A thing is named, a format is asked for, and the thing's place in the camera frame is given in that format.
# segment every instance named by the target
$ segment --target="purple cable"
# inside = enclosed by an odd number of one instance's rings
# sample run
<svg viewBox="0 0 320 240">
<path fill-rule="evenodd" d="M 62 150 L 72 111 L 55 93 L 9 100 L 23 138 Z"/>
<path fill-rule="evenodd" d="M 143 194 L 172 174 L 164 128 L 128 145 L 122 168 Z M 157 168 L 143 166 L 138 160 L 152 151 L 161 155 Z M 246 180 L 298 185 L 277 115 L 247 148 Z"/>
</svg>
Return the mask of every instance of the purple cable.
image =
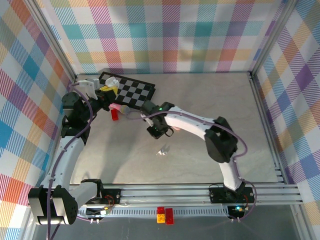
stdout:
<svg viewBox="0 0 320 240">
<path fill-rule="evenodd" d="M 186 117 L 186 118 L 195 120 L 195 121 L 197 121 L 197 122 L 199 122 L 199 123 L 202 123 L 202 124 L 208 124 L 208 125 L 210 125 L 210 126 L 215 126 L 215 127 L 220 128 L 220 129 L 222 129 L 222 130 L 225 130 L 227 133 L 229 133 L 229 134 L 231 134 L 232 136 L 236 137 L 236 138 L 243 144 L 243 146 L 244 146 L 244 151 L 243 151 L 242 153 L 240 153 L 240 154 L 237 154 L 237 155 L 233 156 L 233 157 L 232 157 L 232 162 L 233 162 L 233 164 L 234 164 L 234 167 L 235 167 L 234 169 L 235 169 L 235 172 L 236 172 L 236 174 L 237 174 L 237 177 L 238 177 L 239 179 L 241 179 L 244 183 L 250 184 L 250 185 L 252 186 L 252 189 L 253 189 L 254 195 L 255 195 L 252 208 L 250 209 L 250 211 L 249 211 L 245 216 L 239 218 L 239 220 L 240 220 L 240 219 L 245 219 L 248 215 L 250 215 L 250 214 L 252 213 L 252 210 L 255 208 L 255 206 L 256 206 L 256 204 L 257 204 L 257 189 L 256 189 L 256 187 L 255 187 L 251 182 L 249 182 L 249 181 L 245 180 L 244 178 L 240 177 L 240 173 L 239 173 L 238 166 L 237 166 L 237 161 L 236 161 L 237 158 L 246 155 L 247 152 L 248 152 L 248 146 L 247 146 L 247 144 L 245 143 L 245 141 L 244 141 L 238 134 L 236 134 L 235 132 L 233 132 L 232 130 L 230 130 L 230 129 L 224 127 L 224 126 L 221 126 L 221 125 L 219 125 L 219 124 L 217 124 L 217 123 L 214 123 L 214 122 L 202 120 L 202 119 L 200 119 L 200 118 L 198 118 L 198 117 L 196 117 L 196 116 L 192 116 L 192 115 L 189 115 L 189 114 L 187 114 L 187 113 L 180 112 L 180 111 L 159 111 L 159 112 L 156 112 L 156 113 L 150 114 L 150 115 L 148 115 L 148 116 L 144 116 L 144 117 L 130 118 L 130 117 L 128 117 L 128 115 L 126 115 L 126 117 L 127 117 L 128 119 L 130 119 L 130 120 L 138 121 L 138 120 L 144 120 L 144 119 L 152 118 L 152 117 L 157 116 L 157 115 L 160 115 L 160 114 L 173 114 L 173 115 L 184 116 L 184 117 Z"/>
<path fill-rule="evenodd" d="M 84 129 L 82 129 L 77 135 L 75 135 L 63 148 L 63 150 L 60 152 L 59 156 L 57 157 L 53 168 L 52 168 L 52 172 L 51 172 L 51 179 L 49 180 L 49 186 L 48 186 L 48 192 L 47 192 L 47 198 L 46 198 L 46 215 L 47 215 L 47 236 L 46 239 L 47 240 L 52 240 L 54 235 L 56 234 L 59 225 L 56 227 L 56 229 L 54 230 L 53 236 L 52 238 L 50 238 L 50 230 L 51 230 L 51 209 L 50 209 L 50 199 L 51 199 L 51 190 L 52 190 L 52 185 L 54 182 L 54 176 L 55 176 L 55 172 L 57 170 L 58 164 L 63 156 L 63 154 L 67 151 L 67 148 L 70 146 L 70 144 L 77 138 L 79 138 L 81 136 L 81 134 L 83 134 L 91 125 L 92 121 L 93 121 L 93 110 L 92 107 L 90 105 L 90 102 L 88 101 L 88 99 L 85 97 L 84 94 L 82 94 L 79 90 L 73 88 L 74 86 L 79 85 L 79 83 L 75 83 L 70 85 L 71 89 L 73 89 L 77 94 L 79 94 L 83 100 L 86 102 L 88 108 L 89 108 L 89 112 L 90 112 L 90 119 L 88 124 L 85 126 Z"/>
</svg>

